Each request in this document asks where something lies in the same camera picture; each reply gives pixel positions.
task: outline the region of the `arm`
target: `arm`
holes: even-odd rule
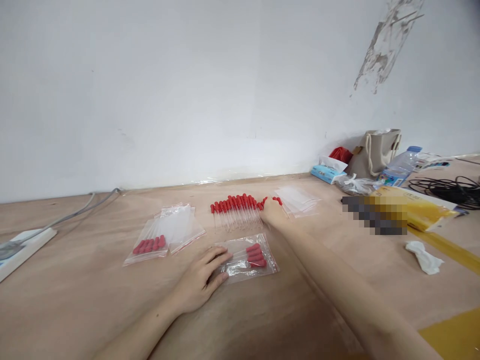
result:
[[[441,359],[399,313],[340,257],[291,223],[280,205],[267,199],[262,220],[288,241],[373,359]]]
[[[175,319],[200,308],[229,277],[222,272],[207,284],[214,270],[232,257],[226,251],[217,246],[198,256],[167,297],[113,339],[94,359],[147,359]]]

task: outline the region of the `plastic zip bag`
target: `plastic zip bag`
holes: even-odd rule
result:
[[[190,204],[163,207],[157,217],[172,255],[206,233],[195,218],[195,207]]]
[[[176,254],[205,233],[195,219],[195,207],[190,204],[163,207],[146,222],[123,266],[165,257],[169,250]]]
[[[218,242],[215,245],[224,247],[233,254],[228,262],[215,270],[215,274],[228,273],[229,277],[225,284],[238,283],[280,271],[264,233]]]
[[[353,176],[342,175],[337,177],[334,182],[345,194],[353,196],[369,196],[385,182],[384,180],[374,181],[369,178],[356,177],[356,174],[353,174]]]
[[[317,215],[317,203],[321,200],[303,189],[295,186],[284,186],[274,191],[281,198],[283,209],[289,216],[301,218]]]
[[[123,266],[139,263],[149,259],[167,256],[169,247],[165,236],[161,232],[159,218],[150,219],[145,223],[133,250],[123,262]]]

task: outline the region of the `white wall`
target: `white wall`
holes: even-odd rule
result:
[[[382,0],[2,1],[0,202],[304,172],[386,127],[478,152],[479,6],[425,0],[373,94]]]

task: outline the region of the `tissue box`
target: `tissue box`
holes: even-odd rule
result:
[[[345,171],[337,171],[327,165],[316,165],[311,169],[310,174],[331,185],[334,183],[336,177],[346,175],[347,173]]]

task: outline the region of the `pixelated area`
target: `pixelated area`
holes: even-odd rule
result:
[[[406,235],[407,202],[401,196],[344,196],[344,213],[363,222],[372,235]]]

